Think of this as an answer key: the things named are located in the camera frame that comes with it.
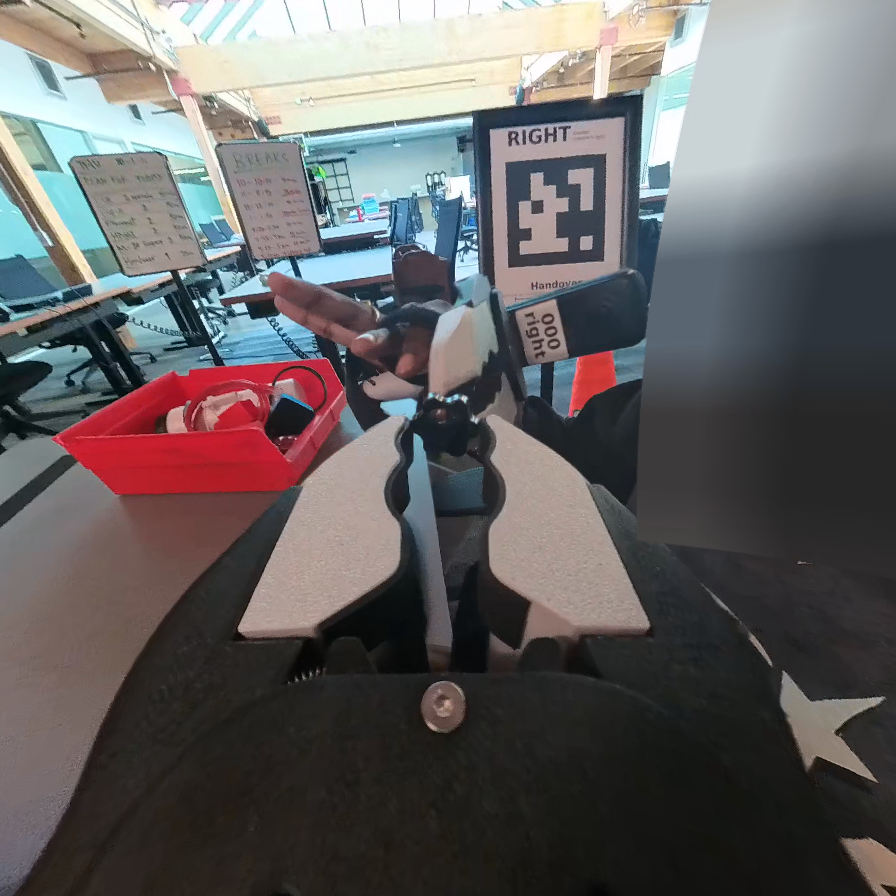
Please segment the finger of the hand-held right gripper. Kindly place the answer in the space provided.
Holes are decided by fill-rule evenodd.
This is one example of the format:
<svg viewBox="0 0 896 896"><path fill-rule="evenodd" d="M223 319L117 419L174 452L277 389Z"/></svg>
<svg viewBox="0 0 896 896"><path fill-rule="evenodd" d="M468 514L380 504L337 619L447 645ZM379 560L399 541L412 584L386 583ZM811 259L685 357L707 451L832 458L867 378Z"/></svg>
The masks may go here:
<svg viewBox="0 0 896 896"><path fill-rule="evenodd" d="M441 315L431 341L427 392L466 397L473 415L506 413L506 360L492 308L456 307Z"/></svg>

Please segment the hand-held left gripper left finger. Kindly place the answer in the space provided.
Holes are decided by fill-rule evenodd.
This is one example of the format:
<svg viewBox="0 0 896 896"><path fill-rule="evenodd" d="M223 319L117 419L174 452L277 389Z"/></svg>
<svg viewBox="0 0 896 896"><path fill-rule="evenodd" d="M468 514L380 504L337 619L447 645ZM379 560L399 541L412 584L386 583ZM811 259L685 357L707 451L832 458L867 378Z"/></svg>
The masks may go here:
<svg viewBox="0 0 896 896"><path fill-rule="evenodd" d="M393 582L408 558L412 434L388 417L299 490L238 624L247 640L314 638Z"/></svg>

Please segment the black star knob screw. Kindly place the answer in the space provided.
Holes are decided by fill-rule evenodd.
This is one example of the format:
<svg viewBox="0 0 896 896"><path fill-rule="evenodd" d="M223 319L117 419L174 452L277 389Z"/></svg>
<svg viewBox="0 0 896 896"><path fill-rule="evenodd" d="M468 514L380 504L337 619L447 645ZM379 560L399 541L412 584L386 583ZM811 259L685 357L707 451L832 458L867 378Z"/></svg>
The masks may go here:
<svg viewBox="0 0 896 896"><path fill-rule="evenodd" d="M477 438L479 420L464 393L428 392L420 398L409 430L421 439L428 454L458 458Z"/></svg>

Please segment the person's right hand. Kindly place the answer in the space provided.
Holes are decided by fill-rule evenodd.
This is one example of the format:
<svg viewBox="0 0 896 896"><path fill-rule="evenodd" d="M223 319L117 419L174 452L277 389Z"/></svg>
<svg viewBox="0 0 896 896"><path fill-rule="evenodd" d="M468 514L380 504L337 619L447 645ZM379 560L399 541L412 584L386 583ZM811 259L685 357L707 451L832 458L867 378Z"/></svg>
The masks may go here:
<svg viewBox="0 0 896 896"><path fill-rule="evenodd" d="M426 373L437 320L453 308L431 300L383 313L328 287L281 273L271 274L267 285L276 308L289 319L342 345L377 370L407 381Z"/></svg>

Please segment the orange traffic cone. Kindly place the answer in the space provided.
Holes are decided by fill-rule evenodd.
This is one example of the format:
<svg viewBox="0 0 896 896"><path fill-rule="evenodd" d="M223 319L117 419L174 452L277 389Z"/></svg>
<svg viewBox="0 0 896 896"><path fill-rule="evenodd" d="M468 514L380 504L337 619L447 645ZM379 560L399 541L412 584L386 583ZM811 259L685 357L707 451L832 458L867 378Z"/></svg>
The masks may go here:
<svg viewBox="0 0 896 896"><path fill-rule="evenodd" d="M578 415L593 396L615 385L615 360L611 351L577 358L568 415L570 417Z"/></svg>

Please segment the framed tag sign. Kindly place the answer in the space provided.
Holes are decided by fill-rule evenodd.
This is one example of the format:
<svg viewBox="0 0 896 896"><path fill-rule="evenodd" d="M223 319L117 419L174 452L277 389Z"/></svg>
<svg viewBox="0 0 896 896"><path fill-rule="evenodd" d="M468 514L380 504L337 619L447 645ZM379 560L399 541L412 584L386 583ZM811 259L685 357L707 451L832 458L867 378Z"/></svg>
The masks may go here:
<svg viewBox="0 0 896 896"><path fill-rule="evenodd" d="M506 308L633 268L640 93L472 116L479 270Z"/></svg>

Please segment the black office chair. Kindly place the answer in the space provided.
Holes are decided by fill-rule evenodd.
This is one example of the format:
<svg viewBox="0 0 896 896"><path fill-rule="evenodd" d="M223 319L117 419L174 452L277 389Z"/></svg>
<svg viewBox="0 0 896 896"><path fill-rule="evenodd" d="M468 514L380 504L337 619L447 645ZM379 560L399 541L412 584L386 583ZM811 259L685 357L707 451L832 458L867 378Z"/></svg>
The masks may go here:
<svg viewBox="0 0 896 896"><path fill-rule="evenodd" d="M53 414L36 414L21 403L21 397L43 383L53 372L44 361L1 363L1 453L6 451L4 440L15 435L20 441L31 435L52 437L56 431L41 426L38 420L51 420Z"/></svg>
<svg viewBox="0 0 896 896"><path fill-rule="evenodd" d="M399 197L390 202L389 243L393 248L415 245L417 236L423 231L419 196Z"/></svg>
<svg viewBox="0 0 896 896"><path fill-rule="evenodd" d="M57 307L92 294L89 283L54 287L21 255L1 260L1 305L11 314Z"/></svg>
<svg viewBox="0 0 896 896"><path fill-rule="evenodd" d="M464 210L463 196L451 199L440 198L436 205L437 229L435 232L434 254L454 267L458 252Z"/></svg>

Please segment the black blue-edged device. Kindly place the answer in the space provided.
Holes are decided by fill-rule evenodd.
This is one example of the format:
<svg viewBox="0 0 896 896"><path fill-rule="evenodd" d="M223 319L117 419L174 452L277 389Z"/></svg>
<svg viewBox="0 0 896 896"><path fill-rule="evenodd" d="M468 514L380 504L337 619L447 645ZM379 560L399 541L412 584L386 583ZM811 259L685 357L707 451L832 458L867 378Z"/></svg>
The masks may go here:
<svg viewBox="0 0 896 896"><path fill-rule="evenodd" d="M273 442L295 438L315 420L315 410L289 394L276 398L264 424L264 432Z"/></svg>

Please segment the grey-topped office desk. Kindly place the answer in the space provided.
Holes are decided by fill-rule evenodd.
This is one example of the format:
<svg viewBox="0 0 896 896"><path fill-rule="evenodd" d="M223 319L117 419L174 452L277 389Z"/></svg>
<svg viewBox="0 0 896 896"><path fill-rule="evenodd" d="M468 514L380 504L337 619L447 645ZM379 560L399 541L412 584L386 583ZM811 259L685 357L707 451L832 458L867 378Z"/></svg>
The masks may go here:
<svg viewBox="0 0 896 896"><path fill-rule="evenodd" d="M347 295L363 287L386 286L393 282L392 248L377 247L357 252L319 255L297 262L300 279L329 287ZM250 280L230 290L221 303L226 307L266 301L272 293L267 280L273 273L295 274L290 261L275 263Z"/></svg>

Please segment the clear tubing coil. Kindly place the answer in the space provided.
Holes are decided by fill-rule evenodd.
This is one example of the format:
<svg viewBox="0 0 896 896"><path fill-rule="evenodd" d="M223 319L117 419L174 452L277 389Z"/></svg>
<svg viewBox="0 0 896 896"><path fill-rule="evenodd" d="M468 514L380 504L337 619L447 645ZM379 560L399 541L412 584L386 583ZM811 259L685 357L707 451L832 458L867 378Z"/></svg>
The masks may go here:
<svg viewBox="0 0 896 896"><path fill-rule="evenodd" d="M184 407L188 433L262 429L273 408L275 390L247 380L213 384L190 398Z"/></svg>

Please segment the red plastic bin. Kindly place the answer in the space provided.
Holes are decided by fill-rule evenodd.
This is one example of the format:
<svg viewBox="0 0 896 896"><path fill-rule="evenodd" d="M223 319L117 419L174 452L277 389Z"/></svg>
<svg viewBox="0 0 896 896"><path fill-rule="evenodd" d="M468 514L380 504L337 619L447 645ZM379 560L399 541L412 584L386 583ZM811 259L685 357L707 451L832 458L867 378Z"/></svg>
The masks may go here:
<svg viewBox="0 0 896 896"><path fill-rule="evenodd" d="M273 442L264 428L188 433L185 403L230 380L270 385L294 378L315 420ZM281 491L298 483L347 407L324 359L214 366L167 373L55 435L53 441L118 496Z"/></svg>

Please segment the black printed sweatshirt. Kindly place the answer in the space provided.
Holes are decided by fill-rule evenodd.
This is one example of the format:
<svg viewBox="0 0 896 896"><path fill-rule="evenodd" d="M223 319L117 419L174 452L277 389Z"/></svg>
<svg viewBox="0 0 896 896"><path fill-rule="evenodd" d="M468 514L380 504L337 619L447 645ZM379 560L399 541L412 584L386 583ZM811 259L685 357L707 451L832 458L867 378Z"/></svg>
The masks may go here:
<svg viewBox="0 0 896 896"><path fill-rule="evenodd" d="M894 578L673 551L770 661L824 814L862 883L873 894L894 894Z"/></svg>

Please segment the whiteboard on black stand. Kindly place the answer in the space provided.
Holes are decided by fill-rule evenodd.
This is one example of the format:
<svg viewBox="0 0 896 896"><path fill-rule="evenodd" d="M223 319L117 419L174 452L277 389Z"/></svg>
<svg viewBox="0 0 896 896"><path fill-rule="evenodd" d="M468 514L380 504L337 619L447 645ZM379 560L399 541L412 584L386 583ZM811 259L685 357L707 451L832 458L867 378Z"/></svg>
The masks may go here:
<svg viewBox="0 0 896 896"><path fill-rule="evenodd" d="M236 140L215 147L253 261L322 254L303 152L294 141Z"/></svg>
<svg viewBox="0 0 896 896"><path fill-rule="evenodd" d="M207 263L193 222L160 151L74 156L68 165L111 248L120 271L133 278L167 274L186 332L202 342L213 364L225 364L182 278Z"/></svg>

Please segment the brown-edged office desk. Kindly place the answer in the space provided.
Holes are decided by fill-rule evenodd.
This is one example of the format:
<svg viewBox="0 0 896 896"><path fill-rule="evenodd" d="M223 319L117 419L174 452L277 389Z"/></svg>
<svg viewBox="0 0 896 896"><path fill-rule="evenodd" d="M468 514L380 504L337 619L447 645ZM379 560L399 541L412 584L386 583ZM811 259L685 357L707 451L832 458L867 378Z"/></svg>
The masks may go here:
<svg viewBox="0 0 896 896"><path fill-rule="evenodd" d="M156 299L164 301L174 321L173 329L161 329L164 335L177 338L186 348L200 347L215 363L222 363L217 343L201 316L197 290L203 277L235 265L238 252L236 247L209 250L205 262L176 275L115 274L80 287L28 297L31 308L12 312L10 319L2 322L2 363L30 350L57 347L58 342L74 335L84 340L84 348L106 380L106 394L128 394L146 380L109 319L126 315L126 322L136 326L139 321L132 308Z"/></svg>

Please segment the wooden support post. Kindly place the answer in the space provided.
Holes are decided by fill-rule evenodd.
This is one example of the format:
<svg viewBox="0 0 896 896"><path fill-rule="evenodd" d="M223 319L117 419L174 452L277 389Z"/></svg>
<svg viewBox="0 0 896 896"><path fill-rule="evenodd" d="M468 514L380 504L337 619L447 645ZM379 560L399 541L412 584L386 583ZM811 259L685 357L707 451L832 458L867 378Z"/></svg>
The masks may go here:
<svg viewBox="0 0 896 896"><path fill-rule="evenodd" d="M26 159L14 135L1 121L1 180L28 226L68 286L94 282L96 276L70 230Z"/></svg>

